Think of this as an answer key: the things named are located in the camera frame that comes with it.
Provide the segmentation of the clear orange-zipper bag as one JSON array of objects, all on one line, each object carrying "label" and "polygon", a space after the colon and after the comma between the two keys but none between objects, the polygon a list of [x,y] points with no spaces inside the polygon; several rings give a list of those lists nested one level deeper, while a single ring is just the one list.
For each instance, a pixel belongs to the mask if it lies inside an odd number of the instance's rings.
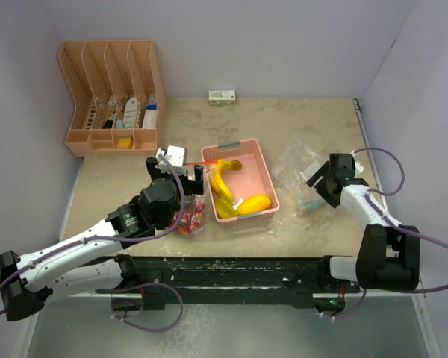
[{"label": "clear orange-zipper bag", "polygon": [[175,231],[181,235],[204,233],[207,223],[209,188],[208,176],[217,166],[217,160],[188,162],[184,167],[187,182],[181,179],[183,185],[190,189],[197,182],[198,192],[187,191],[184,200],[184,213]]}]

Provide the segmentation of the clear blue-zipper bag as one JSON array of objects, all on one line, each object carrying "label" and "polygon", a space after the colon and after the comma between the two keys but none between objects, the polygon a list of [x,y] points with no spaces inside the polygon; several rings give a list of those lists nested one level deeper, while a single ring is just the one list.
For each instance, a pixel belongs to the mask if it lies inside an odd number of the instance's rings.
[{"label": "clear blue-zipper bag", "polygon": [[290,139],[272,167],[274,178],[296,199],[301,211],[316,210],[325,201],[306,181],[326,161],[327,156],[302,137]]}]

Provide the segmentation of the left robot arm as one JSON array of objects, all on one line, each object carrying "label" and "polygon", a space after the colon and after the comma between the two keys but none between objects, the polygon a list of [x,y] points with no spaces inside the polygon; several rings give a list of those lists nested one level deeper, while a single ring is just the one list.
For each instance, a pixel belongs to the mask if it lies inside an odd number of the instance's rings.
[{"label": "left robot arm", "polygon": [[20,321],[75,293],[136,289],[138,273],[118,259],[97,266],[91,261],[172,233],[184,216],[186,197],[204,192],[203,167],[194,165],[194,177],[189,178],[183,157],[159,153],[146,159],[146,168],[149,186],[91,228],[30,254],[0,254],[0,315]]}]

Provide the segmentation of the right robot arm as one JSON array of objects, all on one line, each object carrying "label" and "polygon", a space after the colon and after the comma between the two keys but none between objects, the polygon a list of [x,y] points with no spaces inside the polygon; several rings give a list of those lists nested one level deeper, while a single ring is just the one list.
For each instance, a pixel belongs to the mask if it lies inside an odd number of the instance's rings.
[{"label": "right robot arm", "polygon": [[333,292],[343,280],[363,289],[413,291],[420,267],[420,239],[415,227],[388,216],[371,198],[368,183],[357,176],[351,154],[330,154],[329,159],[306,181],[330,206],[342,206],[363,227],[356,257],[333,256],[329,266],[317,273],[318,286]]}]

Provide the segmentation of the red strawberry cluster with leaves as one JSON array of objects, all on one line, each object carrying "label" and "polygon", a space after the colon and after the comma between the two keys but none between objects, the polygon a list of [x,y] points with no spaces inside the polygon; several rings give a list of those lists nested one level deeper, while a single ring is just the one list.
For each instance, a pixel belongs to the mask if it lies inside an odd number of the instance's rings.
[{"label": "red strawberry cluster with leaves", "polygon": [[205,228],[205,202],[194,198],[186,203],[184,214],[176,231],[182,235],[195,234]]}]

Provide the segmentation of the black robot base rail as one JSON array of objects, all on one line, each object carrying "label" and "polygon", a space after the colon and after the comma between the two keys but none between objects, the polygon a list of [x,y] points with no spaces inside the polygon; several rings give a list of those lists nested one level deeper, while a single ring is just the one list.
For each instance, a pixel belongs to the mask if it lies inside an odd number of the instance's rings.
[{"label": "black robot base rail", "polygon": [[143,310],[167,304],[287,305],[329,308],[355,283],[330,275],[328,257],[136,257],[120,254],[119,288],[139,293]]}]

